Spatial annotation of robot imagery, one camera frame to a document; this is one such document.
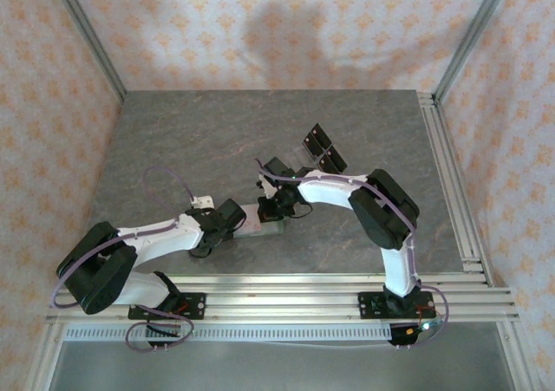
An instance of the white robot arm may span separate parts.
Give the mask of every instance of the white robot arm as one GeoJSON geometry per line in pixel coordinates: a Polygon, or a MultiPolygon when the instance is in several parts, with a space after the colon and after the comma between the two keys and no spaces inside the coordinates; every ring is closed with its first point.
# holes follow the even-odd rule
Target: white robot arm
{"type": "MultiPolygon", "coordinates": [[[[419,210],[388,174],[375,170],[369,176],[337,176],[311,169],[295,173],[274,158],[261,167],[259,179],[265,194],[258,198],[261,223],[293,216],[296,203],[327,203],[353,210],[370,240],[382,250],[386,296],[397,300],[399,306],[410,302],[411,293],[418,290],[418,276],[408,248],[409,235],[419,210]]],[[[133,269],[175,251],[207,257],[214,247],[232,238],[245,220],[241,206],[228,199],[218,209],[192,208],[176,219],[139,228],[116,229],[108,222],[99,223],[64,259],[57,275],[63,277],[78,259],[119,237],[121,240],[71,271],[65,281],[69,292],[87,314],[112,304],[173,311],[179,303],[171,281],[159,272],[145,275],[133,269]]]]}
{"type": "MultiPolygon", "coordinates": [[[[355,190],[360,189],[360,186],[349,181],[366,182],[367,176],[342,176],[345,181],[327,180],[326,176],[329,174],[318,170],[307,173],[305,177],[320,179],[305,181],[298,186],[298,191],[303,199],[308,203],[327,203],[352,210],[353,206],[349,202],[349,198],[355,190]]],[[[410,239],[406,238],[398,250],[396,248],[380,248],[385,267],[385,285],[389,291],[399,297],[405,297],[410,293],[418,281],[418,276],[412,272],[414,269],[410,265],[412,251],[408,250],[409,242],[410,239]]]]}

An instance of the table surface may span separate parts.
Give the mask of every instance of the table surface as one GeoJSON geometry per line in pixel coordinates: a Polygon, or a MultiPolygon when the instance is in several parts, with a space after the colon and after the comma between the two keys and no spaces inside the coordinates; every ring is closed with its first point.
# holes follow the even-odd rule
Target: table surface
{"type": "MultiPolygon", "coordinates": [[[[348,164],[345,174],[390,173],[420,207],[416,268],[420,273],[461,271],[462,264],[440,178],[415,91],[171,91],[131,92],[91,212],[90,223],[147,225],[172,217],[142,191],[143,171],[167,166],[197,196],[216,205],[233,198],[257,203],[255,157],[279,157],[310,166],[301,146],[316,122],[348,164]]],[[[149,184],[176,211],[188,208],[185,191],[163,173],[149,184]]],[[[205,259],[178,251],[139,270],[167,274],[294,274],[383,272],[380,250],[355,214],[314,205],[306,218],[288,220],[282,234],[233,239],[205,259]]]]}

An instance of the wire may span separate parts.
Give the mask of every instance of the wire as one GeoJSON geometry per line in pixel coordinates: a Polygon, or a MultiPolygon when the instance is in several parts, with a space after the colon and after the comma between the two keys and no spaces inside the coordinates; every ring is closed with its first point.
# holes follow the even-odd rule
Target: wire
{"type": "MultiPolygon", "coordinates": [[[[173,221],[170,225],[165,226],[163,228],[152,229],[152,230],[149,230],[149,231],[140,231],[140,232],[137,232],[136,234],[135,233],[128,233],[127,235],[112,238],[112,239],[106,241],[105,243],[96,246],[91,251],[87,252],[85,255],[83,255],[77,261],[75,261],[73,263],[73,265],[71,265],[63,273],[63,275],[58,280],[58,283],[56,284],[54,290],[52,291],[52,294],[50,295],[50,306],[52,306],[56,309],[69,309],[69,308],[75,307],[79,304],[78,302],[60,304],[56,301],[56,296],[57,296],[58,292],[60,291],[60,289],[62,288],[62,286],[65,284],[65,282],[68,281],[68,279],[77,271],[77,269],[79,267],[81,267],[88,259],[90,259],[94,255],[96,255],[98,252],[104,250],[105,248],[108,248],[110,245],[116,244],[116,243],[118,243],[120,241],[124,241],[126,239],[145,237],[145,236],[148,236],[148,235],[155,235],[155,234],[158,234],[158,233],[163,233],[163,232],[166,232],[166,231],[170,231],[176,226],[177,222],[178,222],[178,220],[175,219],[175,221],[173,221]]],[[[191,326],[191,330],[185,336],[183,336],[181,339],[179,339],[178,341],[176,341],[176,342],[174,342],[170,345],[167,345],[167,344],[164,345],[165,349],[173,348],[174,346],[180,345],[192,334],[192,332],[194,330],[193,322],[191,320],[189,320],[188,318],[184,317],[184,316],[175,315],[175,314],[172,314],[172,313],[166,313],[165,311],[159,311],[159,310],[151,309],[149,307],[141,306],[141,305],[138,305],[137,307],[139,307],[139,308],[141,308],[145,311],[148,311],[149,313],[158,315],[158,316],[169,317],[169,318],[172,318],[172,319],[178,319],[178,320],[182,320],[186,323],[189,323],[189,325],[191,326]]],[[[129,342],[129,335],[131,334],[131,331],[133,329],[135,329],[136,327],[138,327],[138,326],[150,326],[150,327],[158,326],[159,328],[168,328],[168,327],[172,328],[172,327],[174,327],[173,325],[168,325],[168,324],[165,324],[165,323],[152,323],[152,322],[138,322],[138,323],[132,325],[127,330],[127,333],[125,335],[126,345],[131,350],[134,350],[134,351],[140,352],[140,353],[155,352],[158,347],[154,346],[154,348],[150,348],[150,349],[140,349],[140,348],[136,348],[136,347],[131,345],[131,343],[129,342]]]]}
{"type": "Polygon", "coordinates": [[[422,323],[422,307],[417,306],[418,309],[418,327],[420,328],[422,323]]]}
{"type": "Polygon", "coordinates": [[[289,216],[289,218],[291,218],[291,219],[300,219],[300,218],[304,218],[305,216],[309,216],[314,211],[314,208],[312,207],[312,205],[310,203],[307,206],[310,208],[310,210],[308,212],[306,212],[304,215],[289,216]]]}
{"type": "MultiPolygon", "coordinates": [[[[408,263],[409,263],[409,267],[411,272],[413,273],[413,275],[416,274],[416,269],[415,269],[415,233],[416,233],[416,228],[415,226],[410,222],[410,220],[404,215],[403,212],[401,212],[401,210],[394,205],[394,203],[388,199],[387,196],[385,196],[383,193],[381,193],[378,189],[376,189],[375,187],[373,187],[372,185],[369,185],[367,182],[365,181],[361,181],[361,180],[356,180],[356,179],[352,179],[349,177],[344,177],[344,176],[336,176],[336,175],[329,175],[329,174],[325,174],[325,175],[319,175],[319,176],[313,176],[313,177],[296,177],[296,178],[292,178],[292,177],[284,177],[284,176],[277,176],[275,174],[272,174],[268,171],[266,171],[264,169],[264,166],[262,165],[262,162],[259,159],[255,159],[255,161],[258,164],[258,167],[260,168],[259,171],[264,175],[267,176],[271,179],[274,180],[278,180],[278,181],[291,181],[291,182],[310,182],[310,181],[319,181],[319,180],[323,180],[323,181],[341,181],[343,183],[349,183],[351,185],[355,185],[355,186],[359,186],[359,187],[364,187],[368,190],[370,190],[372,193],[374,193],[378,198],[380,198],[387,206],[389,206],[389,208],[394,212],[395,215],[397,215],[397,217],[399,217],[399,219],[402,221],[403,224],[405,224],[408,228],[408,230],[410,231],[410,234],[408,235],[407,238],[407,247],[408,247],[408,251],[410,252],[408,254],[408,263]]],[[[415,343],[414,345],[410,345],[407,346],[406,348],[410,349],[416,345],[421,345],[423,343],[428,343],[430,340],[434,339],[435,337],[437,337],[447,326],[447,322],[449,320],[449,303],[447,302],[447,298],[445,297],[445,294],[443,294],[443,291],[441,291],[440,289],[438,289],[437,287],[434,287],[433,285],[424,285],[424,284],[417,284],[418,286],[421,287],[421,289],[423,290],[431,290],[431,291],[435,291],[436,293],[438,293],[441,297],[441,299],[443,300],[443,304],[445,305],[445,318],[443,319],[440,328],[437,330],[437,332],[435,332],[435,334],[433,334],[432,336],[430,336],[428,339],[426,339],[423,342],[419,342],[419,343],[415,343]]]]}
{"type": "Polygon", "coordinates": [[[388,343],[378,342],[376,341],[375,345],[367,344],[367,341],[364,342],[362,345],[322,345],[320,343],[296,343],[296,342],[272,342],[272,341],[253,341],[248,343],[262,343],[267,345],[280,345],[280,346],[289,346],[289,347],[297,347],[297,348],[319,348],[319,349],[330,349],[330,350],[338,350],[338,349],[376,349],[376,348],[391,348],[391,345],[388,343]]]}
{"type": "Polygon", "coordinates": [[[130,239],[130,238],[146,237],[148,235],[156,235],[158,233],[163,233],[163,232],[170,231],[173,228],[175,228],[177,223],[178,223],[178,220],[175,219],[170,225],[164,226],[163,228],[151,229],[149,231],[141,231],[141,232],[137,232],[137,233],[128,233],[127,235],[122,235],[120,237],[112,238],[112,239],[106,241],[105,243],[96,246],[91,251],[87,252],[85,255],[83,255],[77,261],[75,261],[73,263],[73,265],[71,265],[63,273],[63,275],[58,280],[58,283],[55,285],[55,288],[52,291],[52,294],[50,295],[50,306],[52,306],[56,309],[69,309],[69,308],[75,307],[76,305],[79,304],[78,302],[68,303],[68,304],[59,304],[56,301],[56,296],[57,296],[58,292],[60,291],[60,289],[65,284],[65,282],[68,281],[68,278],[70,278],[73,275],[73,273],[76,272],[77,269],[79,267],[81,267],[85,263],[85,261],[87,261],[89,258],[93,257],[94,255],[96,255],[100,251],[108,248],[110,245],[117,244],[120,241],[124,241],[124,240],[130,239]]]}
{"type": "Polygon", "coordinates": [[[189,199],[193,202],[194,200],[194,196],[193,196],[193,192],[191,191],[191,189],[189,188],[189,186],[187,185],[187,183],[173,170],[167,168],[167,167],[163,167],[163,166],[150,166],[149,168],[147,168],[147,170],[145,170],[142,174],[142,177],[140,179],[140,182],[142,184],[142,188],[143,191],[145,193],[145,195],[151,199],[154,203],[157,203],[158,205],[162,206],[164,209],[166,209],[167,211],[169,211],[170,213],[174,214],[174,213],[179,213],[179,211],[177,211],[177,209],[173,208],[172,206],[170,206],[168,203],[166,203],[161,197],[157,196],[154,194],[153,192],[153,188],[151,186],[148,185],[147,183],[147,175],[154,171],[154,170],[160,170],[164,173],[170,174],[174,179],[176,179],[180,185],[185,189],[185,191],[187,192],[187,194],[189,195],[189,199]]]}
{"type": "MultiPolygon", "coordinates": [[[[191,326],[191,328],[189,329],[189,331],[187,332],[186,335],[183,335],[178,341],[172,342],[169,345],[167,343],[164,344],[164,350],[168,350],[170,348],[174,348],[176,346],[179,346],[181,343],[183,343],[184,341],[187,340],[187,338],[189,336],[191,336],[193,334],[194,331],[194,323],[193,321],[191,321],[190,319],[181,316],[181,315],[175,315],[173,313],[166,313],[165,311],[160,311],[157,309],[151,309],[150,307],[147,306],[141,306],[138,305],[137,306],[140,309],[143,309],[149,313],[152,313],[153,315],[158,315],[158,316],[164,316],[164,317],[170,317],[172,319],[177,319],[177,320],[182,320],[183,322],[186,322],[189,324],[189,326],[191,326]]],[[[167,324],[167,323],[154,323],[154,322],[138,322],[134,325],[132,325],[128,330],[127,333],[125,334],[125,344],[127,345],[128,348],[130,348],[131,350],[133,350],[134,352],[138,352],[140,354],[149,354],[151,352],[156,352],[158,350],[158,346],[154,346],[152,348],[136,348],[135,346],[133,346],[131,344],[131,342],[129,341],[129,336],[131,335],[131,332],[133,329],[135,329],[138,326],[157,326],[159,328],[174,328],[175,326],[172,324],[167,324]]]]}
{"type": "Polygon", "coordinates": [[[172,333],[172,332],[166,332],[164,330],[160,330],[160,329],[156,329],[153,328],[153,326],[151,324],[147,325],[147,329],[150,330],[151,332],[157,333],[159,335],[162,336],[167,336],[167,337],[180,337],[177,333],[172,333]]]}
{"type": "Polygon", "coordinates": [[[241,222],[239,222],[239,225],[235,228],[233,228],[232,233],[235,233],[236,231],[238,231],[239,229],[241,229],[243,227],[243,225],[245,224],[247,219],[247,216],[245,215],[245,217],[243,218],[243,220],[241,220],[241,222]]]}
{"type": "Polygon", "coordinates": [[[204,255],[204,256],[197,255],[197,254],[193,254],[192,251],[193,251],[193,250],[188,251],[188,252],[189,252],[189,255],[190,255],[191,257],[193,257],[193,258],[198,258],[198,259],[204,259],[204,258],[208,257],[210,254],[212,254],[212,248],[211,248],[211,249],[208,251],[208,253],[207,253],[206,255],[204,255]]]}

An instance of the patterned wall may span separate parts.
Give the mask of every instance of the patterned wall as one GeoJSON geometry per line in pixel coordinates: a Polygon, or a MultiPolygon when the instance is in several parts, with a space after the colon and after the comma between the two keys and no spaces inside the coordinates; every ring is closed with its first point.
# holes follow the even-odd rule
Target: patterned wall
{"type": "Polygon", "coordinates": [[[23,389],[120,105],[60,0],[0,0],[0,389],[23,389]]]}
{"type": "Polygon", "coordinates": [[[432,91],[481,0],[80,0],[127,88],[432,91]]]}
{"type": "Polygon", "coordinates": [[[555,0],[505,0],[445,105],[497,277],[555,389],[555,0]]]}

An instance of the metal bracket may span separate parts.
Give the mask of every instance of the metal bracket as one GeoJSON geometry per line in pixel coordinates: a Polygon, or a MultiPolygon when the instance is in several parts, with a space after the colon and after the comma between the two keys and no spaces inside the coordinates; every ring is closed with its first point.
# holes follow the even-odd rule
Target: metal bracket
{"type": "Polygon", "coordinates": [[[434,296],[427,291],[420,291],[415,297],[415,305],[402,313],[394,312],[389,308],[383,292],[363,291],[362,293],[358,293],[358,309],[361,314],[361,319],[363,320],[435,319],[436,317],[434,296]]]}
{"type": "Polygon", "coordinates": [[[341,174],[347,168],[347,163],[318,123],[304,137],[303,147],[324,173],[341,174]]]}
{"type": "MultiPolygon", "coordinates": [[[[179,303],[183,303],[177,315],[186,317],[190,320],[204,320],[206,307],[205,293],[180,293],[179,303]]],[[[129,307],[127,313],[129,320],[167,320],[167,317],[148,313],[137,306],[129,307]]]]}

